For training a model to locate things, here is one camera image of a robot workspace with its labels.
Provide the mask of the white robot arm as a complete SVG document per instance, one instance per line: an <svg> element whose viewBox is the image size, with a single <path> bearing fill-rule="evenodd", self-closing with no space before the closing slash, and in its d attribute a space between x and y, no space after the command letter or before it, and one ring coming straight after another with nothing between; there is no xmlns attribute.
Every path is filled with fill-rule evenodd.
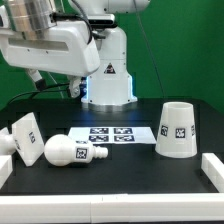
<svg viewBox="0 0 224 224"><path fill-rule="evenodd" d="M138 13L151 0L2 0L0 53L23 68L39 90L46 88L42 71L64 74L72 97L82 80L86 108L120 111L137 102L127 72L127 37L115 22L117 13Z"/></svg>

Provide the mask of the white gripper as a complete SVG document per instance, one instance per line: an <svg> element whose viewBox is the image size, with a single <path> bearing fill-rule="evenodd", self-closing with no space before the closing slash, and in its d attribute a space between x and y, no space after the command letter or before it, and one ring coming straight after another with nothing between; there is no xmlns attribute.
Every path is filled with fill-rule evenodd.
<svg viewBox="0 0 224 224"><path fill-rule="evenodd" d="M19 32L0 28L0 51L6 62L15 67L29 68L27 75L39 91L45 79L38 70L69 76L72 98L80 95L81 78L100 66L95 41L88 43L89 31L84 22L58 22L44 31L43 40L24 40Z"/></svg>

